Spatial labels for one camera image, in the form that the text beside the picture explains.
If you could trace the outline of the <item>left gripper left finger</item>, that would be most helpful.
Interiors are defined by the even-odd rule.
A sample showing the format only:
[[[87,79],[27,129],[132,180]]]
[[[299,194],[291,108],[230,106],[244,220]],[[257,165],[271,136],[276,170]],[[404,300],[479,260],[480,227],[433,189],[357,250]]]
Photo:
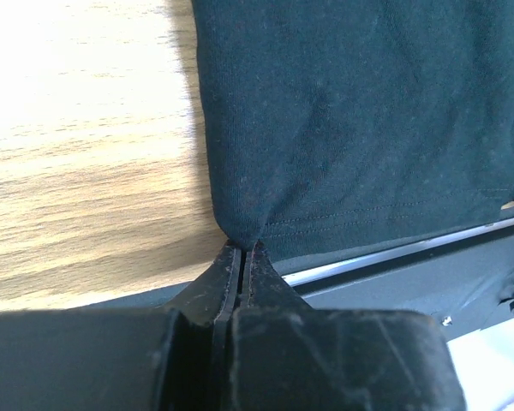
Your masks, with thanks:
[[[0,410],[216,406],[241,269],[226,244],[158,307],[0,313]]]

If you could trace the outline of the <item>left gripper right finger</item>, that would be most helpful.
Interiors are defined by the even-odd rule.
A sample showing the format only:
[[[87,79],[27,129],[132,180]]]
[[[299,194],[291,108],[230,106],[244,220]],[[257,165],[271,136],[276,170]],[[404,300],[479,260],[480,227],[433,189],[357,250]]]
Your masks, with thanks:
[[[261,243],[230,317],[225,410],[464,410],[445,339],[407,310],[309,306]]]

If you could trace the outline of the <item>black polo shirt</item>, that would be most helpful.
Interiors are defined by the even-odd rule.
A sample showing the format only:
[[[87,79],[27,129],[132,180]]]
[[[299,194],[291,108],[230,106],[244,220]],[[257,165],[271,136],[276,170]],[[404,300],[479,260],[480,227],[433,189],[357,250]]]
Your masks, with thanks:
[[[212,206],[274,259],[514,200],[514,1],[196,1]]]

